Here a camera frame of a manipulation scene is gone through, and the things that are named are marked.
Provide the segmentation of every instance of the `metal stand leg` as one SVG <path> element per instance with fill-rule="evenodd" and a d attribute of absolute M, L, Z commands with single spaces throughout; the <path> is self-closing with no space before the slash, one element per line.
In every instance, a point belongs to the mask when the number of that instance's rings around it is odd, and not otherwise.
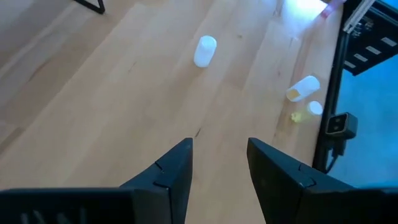
<path fill-rule="evenodd" d="M 92 3 L 86 1 L 86 0 L 75 0 L 76 2 L 86 6 L 87 8 L 99 13 L 99 14 L 104 14 L 105 12 L 105 6 L 104 6 L 104 2 L 103 0 L 98 0 L 98 5 L 99 6 L 95 6 Z"/>

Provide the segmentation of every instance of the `wooden table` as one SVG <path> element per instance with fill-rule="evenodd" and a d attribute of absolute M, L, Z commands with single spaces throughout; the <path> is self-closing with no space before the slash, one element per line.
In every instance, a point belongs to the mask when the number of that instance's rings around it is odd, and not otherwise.
<path fill-rule="evenodd" d="M 36 89 L 21 90 L 19 103 L 8 104 L 13 123 L 19 122 L 16 111 L 37 116 L 20 121 L 23 133 L 1 154 L 0 187 L 118 186 L 193 137 L 187 223 L 264 223 L 246 144 L 256 137 L 312 162 L 320 117 L 295 124 L 290 114 L 310 100 L 324 102 L 342 13 L 316 18 L 321 9 L 309 9 L 316 2 L 120 0 L 105 2 L 104 17 L 71 2 L 57 18 L 60 24 L 90 15 L 99 17 L 96 28 L 112 30 L 92 52 L 81 44 L 69 58 L 52 54 L 46 75 L 32 80 L 42 79 Z M 218 48 L 202 69 L 192 58 L 205 34 L 217 39 Z M 89 34 L 79 29 L 73 35 Z M 80 64 L 74 61 L 86 52 Z M 65 72 L 69 61 L 78 69 Z M 54 77 L 66 73 L 61 85 Z M 322 90 L 288 102 L 285 90 L 311 73 Z M 53 92 L 40 95 L 46 88 Z"/>

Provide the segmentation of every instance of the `black bracket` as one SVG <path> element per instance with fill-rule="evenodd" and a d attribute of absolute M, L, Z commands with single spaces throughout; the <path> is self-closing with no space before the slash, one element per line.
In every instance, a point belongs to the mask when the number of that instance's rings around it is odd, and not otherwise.
<path fill-rule="evenodd" d="M 98 5 L 95 6 L 92 3 L 86 1 L 86 0 L 75 0 L 77 3 L 82 4 L 83 6 L 86 6 L 87 8 L 91 9 L 92 11 L 97 12 L 98 14 L 104 14 L 105 12 L 105 6 L 103 0 L 98 0 Z"/>

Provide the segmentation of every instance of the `wooden surface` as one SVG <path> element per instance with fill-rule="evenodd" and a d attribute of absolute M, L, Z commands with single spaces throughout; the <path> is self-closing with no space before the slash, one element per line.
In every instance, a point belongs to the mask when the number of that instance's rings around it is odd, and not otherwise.
<path fill-rule="evenodd" d="M 320 118 L 289 117 L 324 102 L 341 18 L 317 18 L 317 2 L 117 0 L 103 16 L 66 0 L 0 3 L 15 12 L 0 24 L 0 119 L 21 130 L 0 154 L 0 188 L 117 186 L 194 137 L 187 223 L 264 223 L 246 144 L 312 162 Z M 218 48 L 201 69 L 205 34 Z M 289 103 L 311 73 L 322 90 Z"/>

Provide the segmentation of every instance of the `white plastic cup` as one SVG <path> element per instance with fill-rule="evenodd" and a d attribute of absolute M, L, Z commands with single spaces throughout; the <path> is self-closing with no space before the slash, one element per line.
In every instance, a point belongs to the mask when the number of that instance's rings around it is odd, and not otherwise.
<path fill-rule="evenodd" d="M 298 102 L 311 95 L 321 87 L 320 82 L 313 75 L 309 75 L 286 91 L 286 97 L 292 102 Z"/>
<path fill-rule="evenodd" d="M 209 35 L 200 37 L 197 49 L 193 56 L 193 62 L 197 67 L 205 68 L 209 66 L 217 48 L 217 41 Z"/>
<path fill-rule="evenodd" d="M 304 108 L 292 113 L 292 121 L 301 123 L 323 113 L 322 105 L 317 101 L 309 102 Z"/>

